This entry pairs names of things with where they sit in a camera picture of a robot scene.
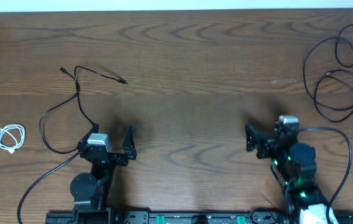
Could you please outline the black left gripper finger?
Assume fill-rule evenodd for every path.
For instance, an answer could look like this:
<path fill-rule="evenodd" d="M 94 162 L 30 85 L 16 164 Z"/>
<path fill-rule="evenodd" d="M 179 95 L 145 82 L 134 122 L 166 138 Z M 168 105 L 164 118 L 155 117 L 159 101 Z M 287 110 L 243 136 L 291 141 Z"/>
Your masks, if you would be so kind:
<path fill-rule="evenodd" d="M 81 140 L 77 144 L 77 148 L 83 148 L 85 145 L 88 144 L 88 138 L 95 133 L 98 133 L 99 130 L 99 124 L 95 123 L 92 128 L 89 130 L 89 132 L 84 135 L 84 137 L 81 138 Z"/>
<path fill-rule="evenodd" d="M 125 156 L 129 160 L 136 160 L 136 156 L 137 156 L 133 134 L 134 134 L 134 128 L 132 126 L 129 126 L 126 131 L 126 135 L 122 144 L 122 148 L 125 152 Z"/>

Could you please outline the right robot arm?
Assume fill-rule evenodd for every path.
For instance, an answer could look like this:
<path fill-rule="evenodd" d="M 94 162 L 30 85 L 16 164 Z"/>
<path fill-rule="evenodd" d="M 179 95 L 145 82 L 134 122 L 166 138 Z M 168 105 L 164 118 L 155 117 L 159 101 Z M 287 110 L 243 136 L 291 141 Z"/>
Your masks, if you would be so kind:
<path fill-rule="evenodd" d="M 271 159 L 271 171 L 282 187 L 290 223 L 337 223 L 316 183 L 316 150 L 299 143 L 299 124 L 277 122 L 275 134 L 265 135 L 252 124 L 245 125 L 247 151 L 258 159 Z"/>

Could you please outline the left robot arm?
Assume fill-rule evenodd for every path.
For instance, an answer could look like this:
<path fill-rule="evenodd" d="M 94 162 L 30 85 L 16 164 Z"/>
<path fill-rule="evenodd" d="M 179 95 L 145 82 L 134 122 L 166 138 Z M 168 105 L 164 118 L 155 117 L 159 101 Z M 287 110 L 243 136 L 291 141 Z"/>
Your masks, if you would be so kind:
<path fill-rule="evenodd" d="M 129 126 L 122 143 L 122 153 L 112 152 L 107 134 L 99 132 L 94 124 L 78 142 L 82 159 L 92 164 L 89 173 L 78 174 L 70 184 L 74 197 L 73 223 L 123 223 L 121 212 L 107 207 L 107 198 L 118 166 L 127 166 L 137 156 L 133 139 L 134 129 Z"/>

